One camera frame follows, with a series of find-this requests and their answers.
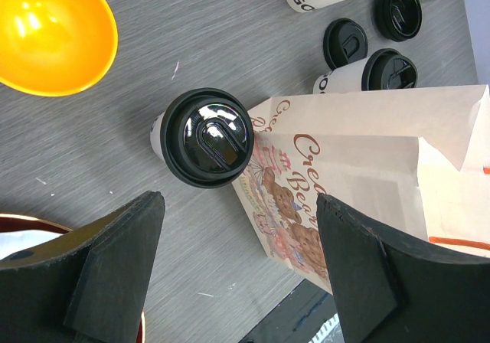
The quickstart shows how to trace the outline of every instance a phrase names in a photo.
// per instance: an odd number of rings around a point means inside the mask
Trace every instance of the orange bowl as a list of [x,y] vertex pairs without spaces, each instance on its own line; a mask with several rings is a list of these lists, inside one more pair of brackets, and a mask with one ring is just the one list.
[[[68,227],[48,220],[37,219],[25,215],[0,214],[0,233],[14,232],[17,230],[45,230],[56,234],[67,234],[71,231]],[[145,313],[142,312],[136,343],[145,343],[145,330]]]
[[113,64],[106,0],[0,0],[0,82],[38,96],[79,93]]

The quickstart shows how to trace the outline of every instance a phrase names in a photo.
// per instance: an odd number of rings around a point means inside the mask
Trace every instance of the black plastic lid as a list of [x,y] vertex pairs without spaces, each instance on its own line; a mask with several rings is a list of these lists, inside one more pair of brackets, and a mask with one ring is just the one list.
[[401,42],[415,37],[422,25],[419,0],[378,0],[376,25],[383,36]]
[[323,54],[332,69],[362,60],[368,55],[368,38],[351,19],[333,21],[323,37]]
[[362,90],[408,89],[417,86],[417,68],[398,51],[385,48],[375,52],[362,74]]
[[172,173],[199,188],[232,182],[253,151],[253,127],[241,103],[217,89],[191,90],[165,111],[162,153]]

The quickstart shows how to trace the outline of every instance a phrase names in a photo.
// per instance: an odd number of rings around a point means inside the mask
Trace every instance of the gray table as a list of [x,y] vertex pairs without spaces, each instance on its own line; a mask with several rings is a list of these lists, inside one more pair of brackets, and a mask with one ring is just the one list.
[[152,121],[176,96],[218,87],[250,108],[310,93],[327,70],[323,32],[339,17],[365,28],[371,51],[410,57],[420,87],[477,82],[463,0],[425,5],[420,35],[402,44],[374,30],[371,0],[303,15],[285,0],[108,1],[119,53],[94,88],[49,100],[0,87],[0,209],[80,227],[161,191],[167,214],[145,305],[148,342],[238,341],[300,281],[266,258],[231,186],[191,188],[153,155]]

